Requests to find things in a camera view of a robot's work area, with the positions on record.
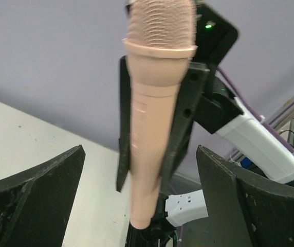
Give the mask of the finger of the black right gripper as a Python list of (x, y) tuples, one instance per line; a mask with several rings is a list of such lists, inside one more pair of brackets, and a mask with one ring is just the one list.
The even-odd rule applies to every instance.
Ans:
[(130, 170), (131, 85), (126, 56), (119, 60), (120, 136), (116, 190), (121, 192)]

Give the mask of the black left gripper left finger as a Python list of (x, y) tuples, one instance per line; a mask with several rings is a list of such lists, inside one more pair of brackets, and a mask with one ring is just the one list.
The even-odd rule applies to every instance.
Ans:
[(79, 145), (0, 180), (0, 246), (62, 246), (84, 160)]

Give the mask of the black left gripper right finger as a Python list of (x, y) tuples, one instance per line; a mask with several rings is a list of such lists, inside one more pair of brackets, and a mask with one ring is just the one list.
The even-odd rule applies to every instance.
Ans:
[(216, 246), (294, 246), (294, 187), (203, 146), (196, 158)]

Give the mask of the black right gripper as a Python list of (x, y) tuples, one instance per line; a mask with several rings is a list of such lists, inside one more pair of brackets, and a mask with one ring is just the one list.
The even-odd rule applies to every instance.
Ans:
[(188, 153), (194, 114), (195, 121), (213, 134), (243, 113), (234, 103), (234, 94), (215, 76), (219, 64), (237, 41), (238, 30), (205, 2), (196, 1), (196, 11), (197, 51), (177, 96), (160, 173), (162, 185), (170, 183)]

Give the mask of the peach microphone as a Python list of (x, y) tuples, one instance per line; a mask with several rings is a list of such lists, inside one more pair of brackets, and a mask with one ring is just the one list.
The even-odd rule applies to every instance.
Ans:
[(134, 1), (124, 44), (131, 80), (130, 222), (147, 228), (160, 191), (177, 94), (195, 55), (193, 1)]

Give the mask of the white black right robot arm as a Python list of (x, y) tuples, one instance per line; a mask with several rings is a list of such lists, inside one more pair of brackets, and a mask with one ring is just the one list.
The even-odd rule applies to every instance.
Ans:
[[(116, 180), (121, 191), (131, 178), (125, 246), (177, 243), (176, 228), (201, 218), (211, 221), (217, 246), (294, 246), (294, 148), (215, 75), (238, 29), (204, 1), (129, 1), (126, 11)], [(262, 174), (199, 146), (202, 188), (165, 195), (194, 123)]]

